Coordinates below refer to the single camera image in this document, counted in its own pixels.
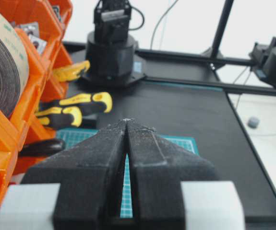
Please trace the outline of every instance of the robotic arm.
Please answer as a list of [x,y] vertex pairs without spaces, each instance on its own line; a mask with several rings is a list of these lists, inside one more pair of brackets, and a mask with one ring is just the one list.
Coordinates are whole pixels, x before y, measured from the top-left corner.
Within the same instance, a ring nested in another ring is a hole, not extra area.
[[100,0],[94,10],[95,41],[107,45],[126,41],[131,16],[128,0]]

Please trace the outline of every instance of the cutting mat grid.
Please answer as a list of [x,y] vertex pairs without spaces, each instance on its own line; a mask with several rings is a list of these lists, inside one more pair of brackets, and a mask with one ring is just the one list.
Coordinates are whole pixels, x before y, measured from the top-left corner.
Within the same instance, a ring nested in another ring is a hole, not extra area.
[[[68,129],[63,129],[58,131],[57,138],[63,139],[66,142],[66,148],[68,149],[74,146],[75,144],[90,138],[96,133],[97,133],[97,130],[68,128]],[[171,136],[161,136],[161,137],[197,155],[199,154],[194,138],[171,137]],[[126,161],[125,161],[124,187],[123,187],[120,217],[132,218],[132,197],[131,197],[128,156],[126,156]]]

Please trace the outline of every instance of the tape roll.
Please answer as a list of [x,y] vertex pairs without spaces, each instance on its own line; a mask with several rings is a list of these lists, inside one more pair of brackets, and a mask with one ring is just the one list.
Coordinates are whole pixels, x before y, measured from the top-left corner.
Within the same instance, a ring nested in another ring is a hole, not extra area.
[[29,76],[28,57],[19,36],[0,14],[0,110],[9,117]]

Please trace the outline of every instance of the gray object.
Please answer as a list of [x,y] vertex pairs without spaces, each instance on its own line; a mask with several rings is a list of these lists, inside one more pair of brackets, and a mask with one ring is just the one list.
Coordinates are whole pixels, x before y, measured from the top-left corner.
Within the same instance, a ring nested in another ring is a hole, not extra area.
[[40,37],[40,30],[37,22],[18,25],[19,28],[24,30],[26,34]]
[[47,42],[31,34],[29,35],[29,39],[32,42],[32,44],[35,46],[38,53],[42,55],[47,45]]
[[10,24],[11,24],[11,26],[13,27],[13,28],[15,28],[15,26],[16,26],[16,22],[10,22]]
[[61,19],[61,15],[60,15],[60,6],[59,5],[52,6],[52,9],[55,12],[58,20],[61,22],[62,19]]
[[260,120],[257,117],[252,116],[248,121],[248,126],[250,128],[257,128],[259,123],[260,123]]

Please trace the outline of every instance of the screwdriver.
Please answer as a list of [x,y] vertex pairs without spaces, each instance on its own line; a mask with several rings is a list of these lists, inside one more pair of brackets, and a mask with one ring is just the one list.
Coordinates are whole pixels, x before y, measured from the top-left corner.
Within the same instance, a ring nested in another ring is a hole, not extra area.
[[59,82],[73,81],[84,75],[90,68],[89,61],[83,61],[70,66],[61,67],[53,70],[53,75]]
[[109,113],[111,110],[112,98],[109,93],[81,93],[67,99],[41,103],[35,115],[43,126],[59,130],[79,127],[83,116]]

